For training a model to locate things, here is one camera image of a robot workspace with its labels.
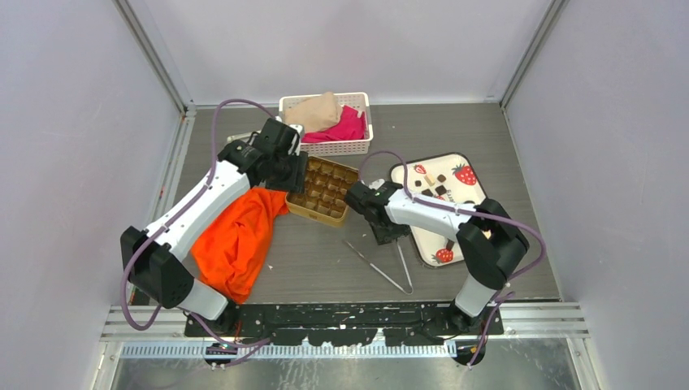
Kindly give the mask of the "gold chocolate tray box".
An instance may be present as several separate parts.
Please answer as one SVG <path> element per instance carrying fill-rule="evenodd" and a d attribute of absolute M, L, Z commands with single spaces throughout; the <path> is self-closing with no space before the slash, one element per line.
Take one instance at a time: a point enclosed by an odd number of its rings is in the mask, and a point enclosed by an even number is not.
<path fill-rule="evenodd" d="M 314 222 L 341 228 L 349 213 L 345 195 L 357 180 L 357 169 L 309 156 L 304 192 L 288 193 L 288 210 Z"/>

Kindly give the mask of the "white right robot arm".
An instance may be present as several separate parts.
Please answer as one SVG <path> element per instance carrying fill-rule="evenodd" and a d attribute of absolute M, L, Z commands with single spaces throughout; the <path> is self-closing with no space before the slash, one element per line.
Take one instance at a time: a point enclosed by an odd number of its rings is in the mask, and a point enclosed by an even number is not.
<path fill-rule="evenodd" d="M 409 195 L 401 184 L 381 180 L 373 187 L 353 184 L 344 201 L 369 223 L 380 245 L 408 236 L 412 228 L 458 245 L 469 272 L 451 312 L 452 325 L 460 333 L 469 334 L 481 325 L 484 308 L 530 248 L 524 228 L 490 198 L 478 205 L 454 204 L 422 194 Z"/>

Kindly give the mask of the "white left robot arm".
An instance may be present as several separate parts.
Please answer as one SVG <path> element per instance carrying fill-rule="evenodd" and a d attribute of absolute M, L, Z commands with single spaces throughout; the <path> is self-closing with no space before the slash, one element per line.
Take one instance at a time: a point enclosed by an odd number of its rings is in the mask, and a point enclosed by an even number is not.
<path fill-rule="evenodd" d="M 164 216 L 120 237 L 124 283 L 132 284 L 166 309 L 179 308 L 205 318 L 219 336 L 236 327 L 230 300 L 201 282 L 183 265 L 199 236 L 250 189 L 305 189 L 308 154 L 301 150 L 305 129 L 269 118 L 247 141 L 237 139 L 217 154 L 211 169 Z"/>

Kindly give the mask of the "silver box lid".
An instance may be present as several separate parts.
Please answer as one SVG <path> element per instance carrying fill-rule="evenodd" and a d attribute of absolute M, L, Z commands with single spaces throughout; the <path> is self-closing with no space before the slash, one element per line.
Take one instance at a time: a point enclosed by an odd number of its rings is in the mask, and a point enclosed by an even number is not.
<path fill-rule="evenodd" d="M 252 131 L 252 132 L 244 132 L 236 135 L 231 135 L 228 136 L 226 139 L 226 143 L 230 144 L 233 141 L 243 141 L 246 143 L 251 143 L 252 140 L 259 134 L 259 131 Z"/>

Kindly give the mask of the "white plastic basket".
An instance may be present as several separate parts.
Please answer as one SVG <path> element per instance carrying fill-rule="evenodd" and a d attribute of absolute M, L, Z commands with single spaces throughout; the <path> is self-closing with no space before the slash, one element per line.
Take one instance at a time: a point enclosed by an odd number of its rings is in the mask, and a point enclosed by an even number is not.
<path fill-rule="evenodd" d="M 329 156 L 329 155 L 349 155 L 349 154 L 367 154 L 371 141 L 374 138 L 372 119 L 370 113 L 369 97 L 364 92 L 355 93 L 334 93 L 341 106 L 350 106 L 358 111 L 366 112 L 366 132 L 361 140 L 357 141 L 329 141 L 314 144 L 307 144 L 301 142 L 301 149 L 312 155 Z M 313 95 L 298 95 L 287 97 L 302 97 Z M 283 113 L 280 109 L 279 100 L 279 116 L 284 119 Z"/>

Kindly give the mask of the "beige cloth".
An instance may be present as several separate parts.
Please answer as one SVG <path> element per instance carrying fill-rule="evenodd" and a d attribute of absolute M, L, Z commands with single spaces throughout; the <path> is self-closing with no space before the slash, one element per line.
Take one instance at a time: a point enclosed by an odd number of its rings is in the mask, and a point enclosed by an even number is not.
<path fill-rule="evenodd" d="M 306 132 L 320 132 L 336 126 L 343 108 L 332 92 L 313 96 L 283 97 L 280 109 L 288 124 L 301 125 Z"/>

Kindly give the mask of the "pink cloth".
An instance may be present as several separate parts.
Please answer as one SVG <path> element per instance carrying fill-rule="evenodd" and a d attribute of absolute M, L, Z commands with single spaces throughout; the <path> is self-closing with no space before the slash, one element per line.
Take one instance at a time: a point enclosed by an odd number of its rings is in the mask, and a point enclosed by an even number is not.
<path fill-rule="evenodd" d="M 366 126 L 365 111 L 355 110 L 350 106 L 342 106 L 338 124 L 320 132 L 308 132 L 301 142 L 314 144 L 329 141 L 357 141 L 364 138 Z"/>

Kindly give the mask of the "strawberry pattern tray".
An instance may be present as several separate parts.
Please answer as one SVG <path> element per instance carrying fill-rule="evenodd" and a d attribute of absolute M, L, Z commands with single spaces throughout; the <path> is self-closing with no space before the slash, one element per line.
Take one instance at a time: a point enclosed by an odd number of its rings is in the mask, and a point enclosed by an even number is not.
<path fill-rule="evenodd" d="M 459 153 L 409 161 L 407 185 L 414 194 L 457 204 L 479 204 L 486 194 L 469 160 Z M 464 260 L 459 246 L 420 227 L 411 228 L 418 257 L 425 265 L 444 267 Z"/>

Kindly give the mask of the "orange cloth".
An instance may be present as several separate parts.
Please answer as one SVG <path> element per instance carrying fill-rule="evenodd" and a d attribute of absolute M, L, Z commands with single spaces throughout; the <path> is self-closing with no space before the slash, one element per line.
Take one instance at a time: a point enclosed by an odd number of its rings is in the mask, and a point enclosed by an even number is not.
<path fill-rule="evenodd" d="M 271 247 L 275 219 L 288 213 L 286 196 L 252 188 L 219 214 L 191 248 L 201 282 L 237 304 L 248 300 Z"/>

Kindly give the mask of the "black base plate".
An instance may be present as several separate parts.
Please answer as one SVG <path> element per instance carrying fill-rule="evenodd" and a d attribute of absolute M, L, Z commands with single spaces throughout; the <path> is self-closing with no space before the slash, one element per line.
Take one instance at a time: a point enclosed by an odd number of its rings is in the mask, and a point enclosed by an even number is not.
<path fill-rule="evenodd" d="M 387 346 L 424 346 L 457 336 L 477 340 L 482 331 L 504 332 L 500 314 L 489 308 L 479 319 L 462 323 L 444 301 L 236 305 L 207 325 L 225 340 L 268 339 L 275 346 L 364 346 L 378 334 Z"/>

